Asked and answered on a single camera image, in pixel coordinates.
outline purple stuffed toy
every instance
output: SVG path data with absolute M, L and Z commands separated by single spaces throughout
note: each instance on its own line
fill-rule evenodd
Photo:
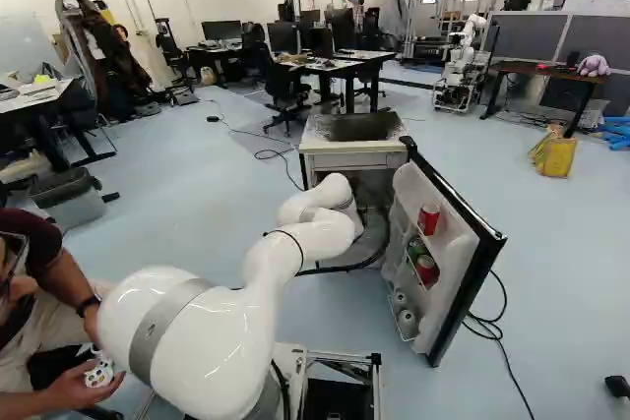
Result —
M 610 68 L 606 58 L 599 54 L 593 54 L 588 58 L 585 58 L 578 66 L 578 72 L 581 76 L 589 76 L 594 78 L 596 76 L 610 76 Z

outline white object in hand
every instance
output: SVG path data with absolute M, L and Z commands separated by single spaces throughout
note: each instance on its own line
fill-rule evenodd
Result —
M 92 353 L 96 355 L 98 364 L 94 369 L 84 374 L 86 387 L 102 388 L 103 386 L 108 386 L 114 379 L 114 363 L 102 351 L 95 351 L 92 348 Z

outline trash can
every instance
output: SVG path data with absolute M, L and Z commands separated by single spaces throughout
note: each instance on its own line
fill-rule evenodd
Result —
M 64 229 L 95 220 L 105 214 L 98 194 L 100 182 L 85 167 L 41 179 L 29 189 L 29 197 Z

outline desk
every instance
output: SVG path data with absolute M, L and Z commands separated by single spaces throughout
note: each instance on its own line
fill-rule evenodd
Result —
M 549 78 L 587 83 L 589 85 L 589 88 L 584 94 L 584 97 L 582 97 L 582 100 L 580 102 L 578 110 L 575 113 L 575 116 L 573 117 L 573 120 L 564 132 L 564 138 L 571 138 L 573 136 L 576 129 L 578 128 L 578 123 L 580 123 L 580 118 L 582 118 L 582 114 L 586 110 L 587 105 L 589 104 L 589 100 L 591 100 L 591 97 L 593 96 L 595 87 L 598 84 L 605 83 L 605 77 L 590 78 L 588 76 L 580 76 L 579 74 L 558 71 L 558 69 L 554 66 L 548 66 L 544 69 L 537 69 L 536 63 L 530 63 L 527 61 L 500 61 L 490 66 L 489 69 L 496 71 L 498 74 L 492 88 L 492 95 L 490 96 L 490 101 L 488 102 L 488 108 L 486 109 L 485 113 L 479 117 L 481 120 L 485 120 L 486 118 L 491 117 L 499 111 L 498 107 L 496 106 L 496 98 L 501 89 L 503 78 L 510 73 L 528 74 L 533 76 L 548 76 Z
M 326 61 L 325 58 L 312 59 Z M 363 67 L 360 61 L 347 61 L 343 59 L 333 60 L 335 66 L 327 67 L 320 63 L 293 63 L 290 61 L 282 61 L 280 64 L 290 68 L 299 68 L 300 74 L 314 74 L 319 76 L 319 89 L 322 101 L 327 100 L 331 95 L 330 80 L 331 78 L 340 78 L 346 80 L 346 113 L 354 113 L 354 77 L 356 73 Z
M 393 51 L 369 51 L 362 49 L 344 49 L 348 53 L 335 53 L 336 59 L 346 59 L 350 61 L 360 61 L 365 63 L 367 67 L 366 72 L 370 74 L 371 87 L 370 87 L 370 112 L 374 113 L 378 111 L 378 80 L 383 68 L 383 63 L 394 59 L 396 57 Z
M 188 62 L 195 70 L 195 76 L 197 79 L 201 79 L 201 68 L 204 66 L 210 66 L 217 77 L 218 86 L 221 86 L 222 88 L 225 88 L 225 80 L 217 67 L 217 61 L 240 58 L 242 52 L 242 46 L 238 46 L 236 48 L 215 49 L 205 48 L 203 46 L 189 46 L 186 48 Z
M 37 147 L 48 158 L 50 165 L 55 172 L 63 172 L 72 167 L 79 167 L 91 162 L 100 161 L 116 156 L 116 152 L 105 152 L 97 154 L 90 145 L 83 130 L 77 125 L 72 115 L 73 110 L 64 107 L 64 101 L 69 100 L 73 88 L 80 85 L 73 79 L 64 79 L 51 85 L 50 89 L 42 90 L 33 95 L 28 93 L 31 85 L 19 88 L 24 92 L 15 98 L 0 102 L 0 120 L 19 121 L 25 125 L 31 136 L 37 141 Z M 63 116 L 68 125 L 68 130 L 77 139 L 81 148 L 84 149 L 87 158 L 73 164 L 68 161 L 65 153 L 59 146 L 59 142 L 54 133 L 50 130 L 46 115 L 59 113 Z M 103 196 L 106 202 L 120 197 L 117 193 Z

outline refrigerator door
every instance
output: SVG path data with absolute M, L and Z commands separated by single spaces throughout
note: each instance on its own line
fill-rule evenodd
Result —
M 401 338 L 438 366 L 507 238 L 492 228 L 403 137 L 391 238 L 381 269 Z M 437 224 L 432 231 L 432 219 Z

